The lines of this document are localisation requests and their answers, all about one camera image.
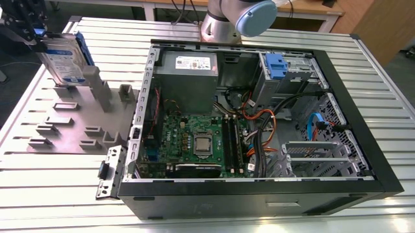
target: black case frame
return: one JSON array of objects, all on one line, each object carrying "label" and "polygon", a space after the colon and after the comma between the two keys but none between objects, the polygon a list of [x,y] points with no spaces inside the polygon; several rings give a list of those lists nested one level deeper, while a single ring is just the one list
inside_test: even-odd
[{"label": "black case frame", "polygon": [[362,153],[374,181],[121,183],[117,196],[141,219],[328,215],[367,200],[383,199],[403,187],[378,146],[326,51],[268,46],[152,40],[169,44],[161,50],[185,51],[181,45],[231,46],[231,50],[279,49],[310,52],[320,66]]}]

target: floor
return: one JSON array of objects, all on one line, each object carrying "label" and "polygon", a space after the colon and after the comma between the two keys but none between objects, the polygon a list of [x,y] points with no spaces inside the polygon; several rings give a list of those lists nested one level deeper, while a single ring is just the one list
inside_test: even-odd
[{"label": "floor", "polygon": [[[60,32],[72,15],[85,17],[133,19],[131,7],[105,6],[77,3],[60,3],[60,10],[55,12],[49,6],[47,23],[48,30]],[[136,19],[144,20],[144,13],[140,8],[135,9]],[[175,10],[157,10],[159,21],[176,20],[179,13]],[[194,12],[188,12],[187,17],[196,20]],[[21,43],[12,42],[0,35],[0,72],[7,75],[7,80],[0,83],[0,128],[7,121],[15,105],[25,91],[25,88],[39,69],[40,61],[35,53]],[[410,103],[415,105],[415,58],[407,58],[399,53],[386,67],[390,77],[395,81]]]}]

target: motherboard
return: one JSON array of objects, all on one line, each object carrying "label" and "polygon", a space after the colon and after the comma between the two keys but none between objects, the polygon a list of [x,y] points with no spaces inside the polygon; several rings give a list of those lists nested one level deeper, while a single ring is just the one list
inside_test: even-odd
[{"label": "motherboard", "polygon": [[235,116],[165,116],[161,146],[147,149],[141,170],[151,178],[246,177],[240,143],[246,124]]}]

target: slotted metal table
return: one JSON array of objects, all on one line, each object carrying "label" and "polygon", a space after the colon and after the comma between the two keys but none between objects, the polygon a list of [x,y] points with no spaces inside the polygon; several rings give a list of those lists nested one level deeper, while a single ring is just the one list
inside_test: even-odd
[{"label": "slotted metal table", "polygon": [[[101,79],[139,89],[149,40],[199,41],[190,24],[81,18],[81,31]],[[96,201],[104,155],[25,152],[36,124],[57,100],[41,66],[0,131],[0,230],[40,232],[414,232],[415,111],[360,40],[348,35],[268,30],[243,44],[326,50],[404,192],[323,217],[141,221],[121,201]]]}]

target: white sticker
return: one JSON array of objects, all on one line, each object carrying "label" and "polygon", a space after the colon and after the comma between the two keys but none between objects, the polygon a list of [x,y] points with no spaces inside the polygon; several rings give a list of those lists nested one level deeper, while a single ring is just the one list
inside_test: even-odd
[{"label": "white sticker", "polygon": [[204,69],[211,70],[208,57],[177,57],[176,69]]},{"label": "white sticker", "polygon": [[47,50],[47,57],[59,76],[69,83],[83,83],[85,78],[81,69],[75,64],[73,53],[68,50]]},{"label": "white sticker", "polygon": [[248,99],[248,105],[251,105],[251,107],[255,106],[255,102],[251,99]]},{"label": "white sticker", "polygon": [[255,171],[255,164],[248,164],[248,170]]}]

